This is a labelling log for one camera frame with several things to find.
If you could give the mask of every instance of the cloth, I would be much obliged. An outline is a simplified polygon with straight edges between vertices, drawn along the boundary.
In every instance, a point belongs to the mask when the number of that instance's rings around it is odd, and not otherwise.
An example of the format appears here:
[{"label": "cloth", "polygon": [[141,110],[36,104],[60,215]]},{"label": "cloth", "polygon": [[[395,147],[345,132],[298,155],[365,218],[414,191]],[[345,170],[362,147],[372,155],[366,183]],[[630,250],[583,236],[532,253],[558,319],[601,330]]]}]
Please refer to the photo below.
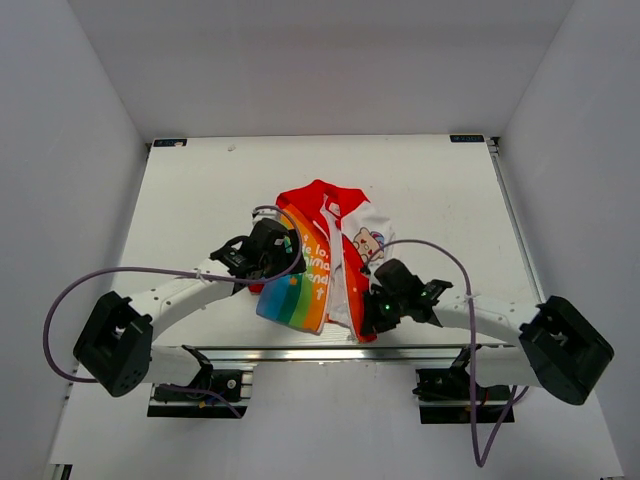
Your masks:
[{"label": "cloth", "polygon": [[[360,269],[380,245],[395,237],[389,218],[362,190],[321,180],[281,193],[276,204],[300,229],[307,271],[266,284],[257,314],[315,333],[325,321],[336,322],[351,329],[360,342],[375,340],[375,335],[360,333],[362,296],[369,289],[369,278]],[[281,220],[291,228],[285,218]],[[372,270],[390,258],[389,250],[374,256]]]}]

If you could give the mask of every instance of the purple cable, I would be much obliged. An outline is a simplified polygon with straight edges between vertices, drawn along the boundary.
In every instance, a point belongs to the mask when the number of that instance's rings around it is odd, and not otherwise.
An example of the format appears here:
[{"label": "purple cable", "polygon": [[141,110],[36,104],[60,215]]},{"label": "purple cable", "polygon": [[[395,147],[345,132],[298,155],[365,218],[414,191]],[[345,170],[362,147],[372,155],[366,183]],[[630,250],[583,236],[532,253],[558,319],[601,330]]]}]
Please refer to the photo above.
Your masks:
[{"label": "purple cable", "polygon": [[[218,281],[218,282],[232,282],[232,283],[241,283],[243,285],[257,285],[257,284],[265,284],[265,283],[273,282],[279,278],[282,278],[285,275],[288,275],[289,272],[291,272],[295,268],[295,266],[300,261],[300,258],[302,257],[302,235],[300,234],[300,229],[298,229],[298,225],[296,225],[296,222],[293,220],[293,217],[291,215],[289,215],[287,212],[285,212],[281,208],[276,207],[275,205],[260,205],[253,209],[253,213],[256,213],[259,210],[273,210],[280,213],[287,220],[289,220],[289,222],[295,229],[296,235],[298,237],[298,252],[296,253],[296,258],[293,261],[293,263],[289,267],[287,267],[286,270],[284,270],[283,272],[277,275],[274,275],[273,277],[261,278],[257,280],[225,277],[220,275],[209,275],[204,273],[200,274],[200,278],[204,278],[205,280]],[[44,320],[44,328],[42,332],[42,349],[44,350],[44,356],[47,360],[47,363],[49,364],[49,367],[51,367],[51,370],[53,370],[56,374],[58,374],[60,377],[64,378],[65,380],[68,380],[70,382],[77,382],[77,383],[98,383],[98,381],[95,378],[76,377],[75,375],[71,375],[65,372],[58,366],[58,364],[53,359],[53,355],[51,355],[51,346],[49,345],[49,334],[51,331],[51,321],[53,320],[53,315],[56,313],[56,310],[60,306],[60,303],[62,302],[62,300],[64,300],[64,298],[77,286],[83,284],[87,280],[91,280],[92,278],[99,277],[101,275],[107,275],[110,273],[118,273],[118,272],[157,273],[161,275],[171,275],[173,277],[198,278],[198,273],[197,272],[194,273],[193,271],[185,272],[182,270],[170,270],[165,268],[152,268],[152,267],[111,267],[111,268],[103,268],[101,270],[96,270],[95,272],[88,273],[87,275],[80,277],[79,279],[71,283],[67,288],[65,288],[62,292],[60,292],[60,294],[56,297],[56,299],[51,304],[51,308],[49,308],[49,312],[47,313],[47,316]],[[172,386],[173,390],[175,390],[176,388],[183,388],[183,387],[178,387],[177,385]],[[215,392],[209,392],[208,390],[203,390],[203,392],[207,392],[208,395],[213,395],[213,396],[217,395]],[[232,408],[228,402],[225,402],[225,404],[230,408]]]},{"label": "purple cable", "polygon": [[515,394],[516,394],[516,387],[513,387],[513,389],[511,390],[511,395],[509,397],[509,400],[507,401],[507,403],[505,404],[505,406],[503,407],[502,413],[500,414],[500,417],[498,417],[498,421],[495,423],[493,429],[491,430],[491,433],[489,434],[489,438],[487,439],[487,444],[485,445],[485,449],[484,452],[482,452],[482,455],[480,455],[480,446],[478,444],[478,410],[477,410],[477,395],[476,395],[476,346],[477,346],[477,341],[476,341],[476,311],[475,311],[475,305],[473,302],[473,296],[472,296],[472,290],[471,290],[471,280],[469,279],[469,274],[467,273],[467,269],[464,268],[464,265],[462,265],[462,263],[460,262],[460,260],[458,260],[456,257],[453,256],[453,254],[451,254],[450,252],[448,252],[447,250],[445,250],[444,248],[442,248],[440,245],[436,245],[435,243],[432,242],[428,242],[426,240],[415,240],[415,239],[405,239],[405,240],[393,240],[389,243],[385,243],[384,245],[381,245],[380,248],[378,248],[376,251],[374,251],[370,256],[369,256],[369,260],[367,260],[367,262],[365,263],[365,267],[369,265],[369,263],[371,262],[371,259],[378,253],[381,252],[382,250],[384,250],[387,247],[390,247],[391,245],[397,245],[399,243],[415,243],[415,244],[419,244],[419,245],[426,245],[428,247],[434,248],[436,250],[438,250],[440,253],[446,255],[447,257],[449,257],[449,259],[455,263],[458,268],[460,269],[460,271],[462,272],[462,276],[464,277],[464,284],[465,284],[465,290],[466,290],[466,295],[468,297],[467,301],[469,302],[469,331],[471,332],[471,338],[469,340],[469,348],[471,350],[471,359],[469,361],[469,396],[470,398],[470,402],[471,402],[471,444],[473,446],[473,456],[475,458],[476,461],[476,465],[478,465],[478,467],[482,468],[484,467],[484,464],[487,461],[487,457],[489,456],[489,451],[491,450],[491,445],[493,445],[493,441],[496,438],[496,435],[498,434],[498,430],[500,429],[500,426],[502,425],[502,422],[504,422],[504,419],[506,418],[507,414],[509,413],[509,409],[514,405],[514,403],[516,401],[519,401],[522,399],[522,397],[524,397],[524,395],[527,393],[527,389],[525,389],[519,396],[518,396],[518,400],[516,400]]}]

